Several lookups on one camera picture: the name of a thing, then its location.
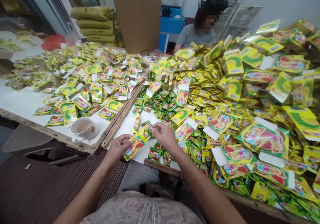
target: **hand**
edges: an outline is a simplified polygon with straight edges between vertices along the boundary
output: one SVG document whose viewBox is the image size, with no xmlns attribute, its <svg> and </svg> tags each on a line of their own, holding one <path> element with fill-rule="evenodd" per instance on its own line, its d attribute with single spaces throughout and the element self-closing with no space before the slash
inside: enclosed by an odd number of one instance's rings
<svg viewBox="0 0 320 224">
<path fill-rule="evenodd" d="M 158 143 L 168 150 L 171 155 L 173 155 L 177 148 L 180 149 L 174 137 L 173 129 L 166 124 L 157 122 L 152 126 L 151 131 L 155 134 Z"/>
<path fill-rule="evenodd" d="M 132 135 L 122 134 L 120 137 L 113 139 L 100 166 L 114 167 L 118 165 L 123 152 L 134 143 L 134 140 L 129 141 L 130 138 L 132 138 Z"/>
</svg>

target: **chair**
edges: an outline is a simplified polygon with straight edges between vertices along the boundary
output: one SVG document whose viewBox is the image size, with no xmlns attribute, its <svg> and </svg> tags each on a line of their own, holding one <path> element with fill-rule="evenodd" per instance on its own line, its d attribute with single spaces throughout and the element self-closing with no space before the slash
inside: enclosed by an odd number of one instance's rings
<svg viewBox="0 0 320 224">
<path fill-rule="evenodd" d="M 2 150 L 13 155 L 47 162 L 53 166 L 85 159 L 89 155 L 67 147 L 66 144 L 23 124 L 19 124 Z"/>
</svg>

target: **cup handle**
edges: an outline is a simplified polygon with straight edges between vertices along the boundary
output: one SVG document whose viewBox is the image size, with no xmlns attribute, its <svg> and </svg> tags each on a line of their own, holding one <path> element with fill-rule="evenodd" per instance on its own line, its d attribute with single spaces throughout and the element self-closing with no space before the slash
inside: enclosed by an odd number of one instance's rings
<svg viewBox="0 0 320 224">
<path fill-rule="evenodd" d="M 86 138 L 83 138 L 82 140 L 76 140 L 76 138 L 77 138 L 78 136 L 79 136 L 79 135 L 74 136 L 74 137 L 72 138 L 72 142 L 78 143 L 78 142 L 81 142 L 81 141 L 86 140 Z"/>
</svg>

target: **person's left hand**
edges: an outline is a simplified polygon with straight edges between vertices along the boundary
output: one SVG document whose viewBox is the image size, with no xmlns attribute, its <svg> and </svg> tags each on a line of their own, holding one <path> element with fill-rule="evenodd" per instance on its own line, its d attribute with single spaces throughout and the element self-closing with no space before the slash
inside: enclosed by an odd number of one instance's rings
<svg viewBox="0 0 320 224">
<path fill-rule="evenodd" d="M 122 134 L 120 137 L 113 139 L 100 165 L 105 167 L 116 166 L 123 152 L 134 143 L 135 140 L 129 141 L 130 138 L 132 138 L 132 135 Z"/>
</svg>

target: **person's right hand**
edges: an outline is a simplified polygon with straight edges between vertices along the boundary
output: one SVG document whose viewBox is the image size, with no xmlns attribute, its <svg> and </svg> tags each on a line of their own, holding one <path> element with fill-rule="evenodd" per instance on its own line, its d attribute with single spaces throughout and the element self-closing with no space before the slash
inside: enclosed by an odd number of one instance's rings
<svg viewBox="0 0 320 224">
<path fill-rule="evenodd" d="M 174 137 L 174 131 L 166 124 L 157 122 L 152 126 L 151 131 L 155 134 L 158 143 L 172 155 L 175 150 L 180 149 Z"/>
</svg>

